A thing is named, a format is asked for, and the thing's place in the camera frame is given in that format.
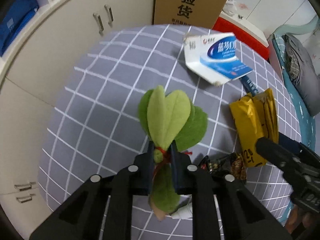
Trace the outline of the person's right hand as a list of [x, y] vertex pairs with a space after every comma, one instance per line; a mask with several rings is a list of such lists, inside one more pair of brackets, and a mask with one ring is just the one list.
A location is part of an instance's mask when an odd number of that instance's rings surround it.
[[319, 232], [317, 227], [319, 227], [319, 213], [309, 213], [296, 204], [293, 206], [285, 224], [285, 229], [293, 239], [297, 239], [303, 233], [310, 235], [312, 231]]

